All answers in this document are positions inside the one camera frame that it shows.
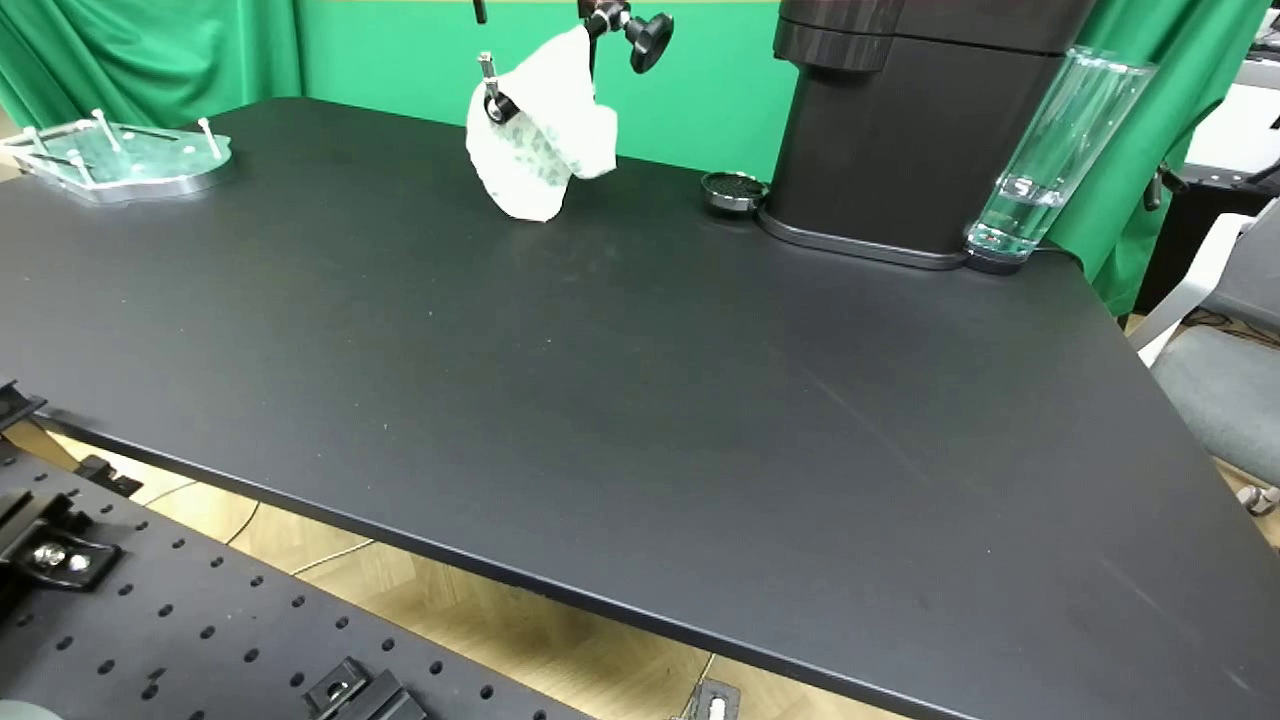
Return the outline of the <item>black perforated breadboard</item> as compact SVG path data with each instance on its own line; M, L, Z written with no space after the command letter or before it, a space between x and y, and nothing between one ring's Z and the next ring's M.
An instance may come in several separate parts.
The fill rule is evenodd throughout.
M5 443L0 720L580 720L486 665Z

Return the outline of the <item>black coffee machine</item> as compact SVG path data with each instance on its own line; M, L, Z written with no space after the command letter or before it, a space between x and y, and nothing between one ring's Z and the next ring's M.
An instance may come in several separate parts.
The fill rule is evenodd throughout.
M831 256L962 263L1091 4L779 0L772 50L797 95L765 226Z

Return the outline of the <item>round black metal grille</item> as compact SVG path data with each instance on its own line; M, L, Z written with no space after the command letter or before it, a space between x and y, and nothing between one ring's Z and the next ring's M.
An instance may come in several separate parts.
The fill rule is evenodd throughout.
M752 216L765 200L765 182L748 170L709 170L705 200L719 216Z

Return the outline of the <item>green backdrop curtain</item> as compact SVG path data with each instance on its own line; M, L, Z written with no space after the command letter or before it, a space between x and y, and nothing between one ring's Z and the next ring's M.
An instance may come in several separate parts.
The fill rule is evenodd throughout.
M682 169L776 169L797 68L772 54L779 0L650 0L678 19L650 76L603 54L619 147ZM1146 103L1053 244L1128 317L1168 218L1165 170L1226 100L1271 0L1098 0L1083 40L1151 72ZM0 0L0 108L25 129L109 110L191 122L272 95L418 120L463 114L481 50L523 54L572 0Z

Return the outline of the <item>clear glass tray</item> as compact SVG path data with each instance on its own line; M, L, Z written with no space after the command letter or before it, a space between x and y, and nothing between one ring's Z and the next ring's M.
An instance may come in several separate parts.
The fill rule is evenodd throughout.
M106 110L84 120L25 129L0 138L0 154L25 176L67 192L191 189L234 158L234 138L209 120L196 129L117 122Z

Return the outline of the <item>white cloth with green print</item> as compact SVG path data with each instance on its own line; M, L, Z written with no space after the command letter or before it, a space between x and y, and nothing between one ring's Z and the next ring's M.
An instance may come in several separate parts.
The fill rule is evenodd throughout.
M463 150L487 200L511 216L548 222L572 181L618 169L619 114L596 100L586 25L557 32L518 68L486 76L463 114Z

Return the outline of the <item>grey office chair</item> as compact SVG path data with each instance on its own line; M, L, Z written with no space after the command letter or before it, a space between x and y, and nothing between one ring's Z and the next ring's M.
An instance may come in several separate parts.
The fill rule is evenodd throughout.
M1219 211L1188 272L1128 333L1250 517L1280 508L1280 202Z

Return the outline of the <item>black stand with knobs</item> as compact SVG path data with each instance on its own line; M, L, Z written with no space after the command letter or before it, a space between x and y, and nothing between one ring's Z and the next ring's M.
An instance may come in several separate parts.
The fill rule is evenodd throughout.
M628 63L635 76L651 72L678 37L678 19L667 10L641 17L634 0L572 0L577 19L590 40L619 32L628 40ZM481 68L481 108L506 129L520 114L520 103L499 86L496 61L487 50L476 54Z

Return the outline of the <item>clear water tank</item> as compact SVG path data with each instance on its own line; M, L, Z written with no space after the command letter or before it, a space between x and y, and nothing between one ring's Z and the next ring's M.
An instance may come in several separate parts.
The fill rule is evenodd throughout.
M1026 263L1090 181L1122 122L1151 84L1149 63L1124 63L1077 42L1053 76L1015 150L991 181L977 218L964 226L967 252L986 263Z

